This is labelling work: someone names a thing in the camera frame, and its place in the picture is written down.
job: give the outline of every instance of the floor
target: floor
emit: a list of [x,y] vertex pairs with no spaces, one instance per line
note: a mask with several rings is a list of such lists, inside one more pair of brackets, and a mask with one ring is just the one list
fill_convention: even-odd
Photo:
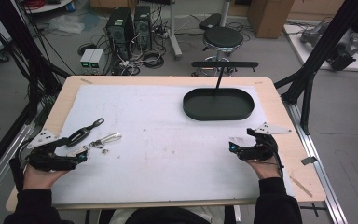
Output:
[[[71,15],[81,17],[87,12],[88,10],[83,8]],[[66,12],[56,10],[37,16],[36,20],[43,26],[49,19],[62,13]],[[80,56],[77,55],[78,47],[96,41],[95,35],[103,34],[106,18],[103,14],[99,16],[98,24],[89,27],[81,35],[68,35],[62,32],[46,34],[51,45],[77,74],[82,73]],[[247,25],[245,18],[230,17],[228,21]],[[176,27],[183,25],[183,33],[201,33],[201,30],[197,29],[198,23],[192,17],[181,17],[176,22]],[[259,39],[250,31],[243,33],[249,36],[249,41],[233,53],[230,60],[259,62],[260,65],[255,72],[252,69],[241,69],[235,76],[269,77],[275,82],[300,68],[300,60],[286,36],[282,35],[278,39]],[[200,35],[178,35],[177,39],[183,51],[181,60],[174,59],[171,44],[167,41],[167,52],[163,56],[165,64],[159,69],[142,68],[138,76],[190,76],[195,71],[190,66],[192,62],[213,55],[211,50],[202,51],[204,45]],[[48,55],[54,64],[70,72],[50,47]],[[27,86],[25,78],[21,76],[12,60],[0,62],[0,140],[27,104]],[[278,92],[284,93],[286,89],[287,87],[280,88]],[[318,72],[314,80],[310,109],[310,135],[348,223],[358,223],[358,72]],[[11,174],[3,175],[5,176],[0,183],[0,223],[9,214],[5,209],[5,203],[13,188]],[[324,207],[324,203],[315,205]],[[253,223],[254,211],[253,206],[241,206],[242,223]],[[304,223],[332,223],[325,210],[315,212],[302,209],[301,212]],[[64,219],[82,223],[86,212],[61,211],[61,214]],[[96,223],[97,216],[98,211],[91,211],[90,223]]]

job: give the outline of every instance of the black oval tray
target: black oval tray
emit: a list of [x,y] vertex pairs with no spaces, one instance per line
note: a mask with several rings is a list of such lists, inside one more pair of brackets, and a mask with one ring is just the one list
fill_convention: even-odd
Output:
[[255,108],[252,96],[233,88],[200,88],[183,98],[185,113],[196,120],[246,119]]

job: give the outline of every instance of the hand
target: hand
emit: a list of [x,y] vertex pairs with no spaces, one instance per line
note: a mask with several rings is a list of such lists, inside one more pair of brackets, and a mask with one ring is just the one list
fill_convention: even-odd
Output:
[[255,170],[259,179],[281,177],[275,157],[271,157],[265,161],[246,161],[246,163]]
[[46,172],[27,165],[23,189],[51,189],[53,184],[69,171]]

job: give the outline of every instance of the desktop computer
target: desktop computer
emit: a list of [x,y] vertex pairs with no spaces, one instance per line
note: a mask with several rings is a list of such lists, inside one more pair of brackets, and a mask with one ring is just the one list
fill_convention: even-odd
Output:
[[134,38],[131,9],[114,7],[106,24],[106,32],[112,52],[117,52],[123,60],[131,58],[131,43]]
[[137,6],[133,17],[136,44],[138,49],[152,48],[152,27],[149,6]]

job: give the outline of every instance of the stool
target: stool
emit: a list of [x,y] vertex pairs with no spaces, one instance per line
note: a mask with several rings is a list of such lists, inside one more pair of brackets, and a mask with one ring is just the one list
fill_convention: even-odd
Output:
[[[214,49],[217,51],[217,54],[212,57],[206,58],[205,62],[212,61],[226,61],[229,62],[227,58],[223,58],[223,53],[232,53],[235,50],[239,49],[243,44],[243,36],[240,32],[233,30],[228,27],[216,26],[205,31],[203,35],[203,43],[206,45],[206,49]],[[199,71],[205,76],[209,76],[206,73],[206,70],[214,70],[216,75],[219,68],[200,68]],[[231,77],[234,69],[227,69],[228,75]]]

